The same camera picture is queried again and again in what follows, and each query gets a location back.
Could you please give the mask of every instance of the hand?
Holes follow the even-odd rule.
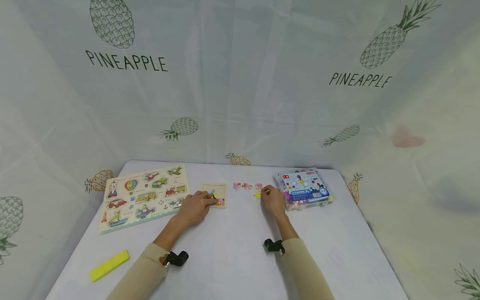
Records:
[[[193,196],[188,195],[180,206],[179,212],[174,216],[186,228],[205,219],[210,209],[210,204],[217,203],[217,199],[208,192],[197,191]]]
[[[287,215],[285,214],[285,198],[283,197],[283,193],[273,186],[267,185],[262,189],[262,202],[275,220],[278,221]]]

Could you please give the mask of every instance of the table surface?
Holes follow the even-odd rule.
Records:
[[[132,160],[119,176],[176,164]],[[266,252],[263,247],[265,239],[280,239],[274,221],[253,196],[253,189],[233,189],[233,182],[274,185],[272,175],[288,168],[185,165],[192,191],[199,189],[202,182],[226,183],[228,206],[211,209],[201,224],[181,236],[172,250],[186,251],[190,257],[183,267],[170,267],[167,278],[150,299],[298,299],[293,279],[279,255]],[[290,211],[288,217],[322,270],[335,299],[406,300],[340,173],[323,169],[319,173],[333,192],[334,202],[325,207]],[[99,209],[47,299],[105,299],[171,217],[99,235]],[[125,249],[130,253],[128,262],[101,280],[90,281],[90,270]]]

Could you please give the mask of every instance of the black wrist strap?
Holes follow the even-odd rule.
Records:
[[[176,255],[175,252],[170,251],[170,254],[167,256],[167,258],[163,262],[163,265],[169,266],[170,264],[172,264],[172,265],[181,267],[187,261],[187,259],[188,259],[188,253],[185,251],[180,252],[179,255]]]
[[[282,240],[273,242],[271,239],[264,241],[264,246],[268,252],[280,252],[281,255],[285,253],[285,248],[282,246]]]

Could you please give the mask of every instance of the wooden peg puzzle board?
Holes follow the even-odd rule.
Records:
[[[107,180],[100,234],[174,214],[190,193],[185,165]]]

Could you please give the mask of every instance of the plastic box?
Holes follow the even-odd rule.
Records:
[[[286,170],[273,176],[276,187],[283,192],[287,210],[323,206],[333,202],[333,196],[316,168]]]

